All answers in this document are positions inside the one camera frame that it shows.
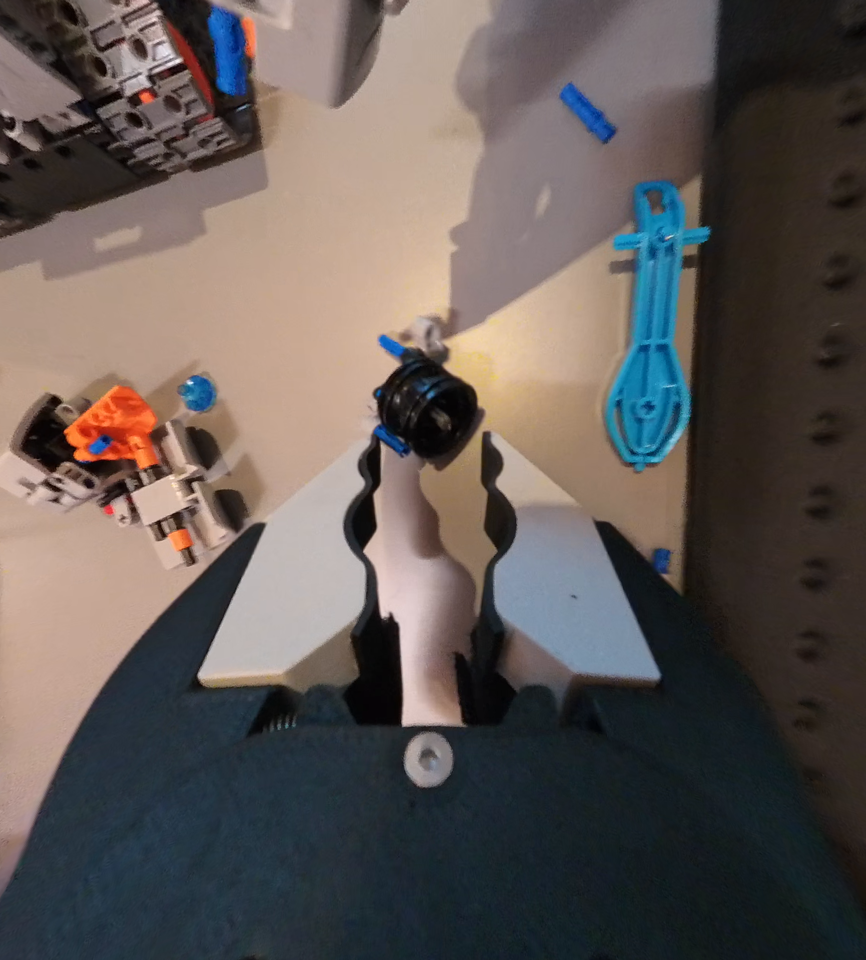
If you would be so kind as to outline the grey axle connector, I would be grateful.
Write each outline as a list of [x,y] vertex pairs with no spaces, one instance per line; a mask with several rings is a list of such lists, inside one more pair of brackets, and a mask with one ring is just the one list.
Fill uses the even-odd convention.
[[433,360],[443,363],[449,356],[447,340],[454,333],[452,311],[444,314],[427,313],[416,316],[401,331],[401,342],[410,350],[421,352]]

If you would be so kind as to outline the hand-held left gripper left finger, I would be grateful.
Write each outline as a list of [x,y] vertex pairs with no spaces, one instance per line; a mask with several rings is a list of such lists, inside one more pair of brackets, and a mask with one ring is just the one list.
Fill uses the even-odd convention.
[[362,438],[268,515],[199,667],[203,687],[329,686],[353,710],[402,709],[399,632],[366,555],[381,461],[378,439]]

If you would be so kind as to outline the blue connector pin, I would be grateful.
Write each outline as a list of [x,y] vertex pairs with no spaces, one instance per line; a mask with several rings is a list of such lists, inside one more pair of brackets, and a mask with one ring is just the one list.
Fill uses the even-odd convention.
[[573,83],[569,82],[559,90],[559,101],[600,143],[607,145],[615,138],[617,128],[607,114],[591,102]]

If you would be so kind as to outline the light blue paddle piece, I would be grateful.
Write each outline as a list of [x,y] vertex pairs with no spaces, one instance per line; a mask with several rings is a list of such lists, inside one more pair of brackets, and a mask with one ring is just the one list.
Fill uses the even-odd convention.
[[614,250],[632,253],[633,282],[626,353],[604,408],[607,435],[619,459],[637,474],[662,463],[691,416],[691,392],[676,346],[684,249],[710,237],[688,228],[679,190],[647,181],[632,191],[632,232]]

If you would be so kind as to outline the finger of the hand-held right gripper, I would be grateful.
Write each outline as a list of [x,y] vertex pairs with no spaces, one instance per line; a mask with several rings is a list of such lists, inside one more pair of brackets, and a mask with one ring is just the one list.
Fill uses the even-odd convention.
[[254,72],[279,90],[338,109],[375,64],[382,1],[258,1]]

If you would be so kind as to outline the small grey orange brick assembly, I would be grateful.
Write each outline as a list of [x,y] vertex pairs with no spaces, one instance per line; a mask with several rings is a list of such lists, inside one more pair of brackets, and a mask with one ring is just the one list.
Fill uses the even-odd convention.
[[215,486],[229,470],[194,418],[183,406],[162,419],[123,385],[97,399],[46,392],[0,451],[0,490],[55,515],[95,506],[143,531],[166,570],[192,568],[231,543],[246,515],[238,493]]

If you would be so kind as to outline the black dimpled foam mat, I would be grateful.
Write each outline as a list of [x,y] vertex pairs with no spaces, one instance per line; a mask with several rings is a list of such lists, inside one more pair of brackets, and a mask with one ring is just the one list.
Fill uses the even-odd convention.
[[688,591],[866,918],[866,2],[721,2]]

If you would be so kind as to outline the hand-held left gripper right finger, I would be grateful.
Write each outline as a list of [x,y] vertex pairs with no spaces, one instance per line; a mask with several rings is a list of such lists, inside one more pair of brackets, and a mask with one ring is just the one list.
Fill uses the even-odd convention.
[[480,480],[492,548],[467,656],[467,706],[526,688],[563,710],[581,689],[656,690],[661,672],[594,518],[498,433]]

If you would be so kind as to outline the large grey tracked brick vehicle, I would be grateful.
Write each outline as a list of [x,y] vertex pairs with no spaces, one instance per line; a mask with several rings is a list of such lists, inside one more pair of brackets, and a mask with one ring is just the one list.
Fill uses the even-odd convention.
[[247,21],[206,1],[0,1],[0,238],[259,140]]

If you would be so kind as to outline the blue transparent round stud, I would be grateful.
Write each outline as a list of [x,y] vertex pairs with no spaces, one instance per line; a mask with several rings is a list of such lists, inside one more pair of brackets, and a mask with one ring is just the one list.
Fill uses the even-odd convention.
[[186,378],[177,386],[176,393],[184,408],[193,414],[212,411],[219,400],[219,391],[214,380],[204,373]]

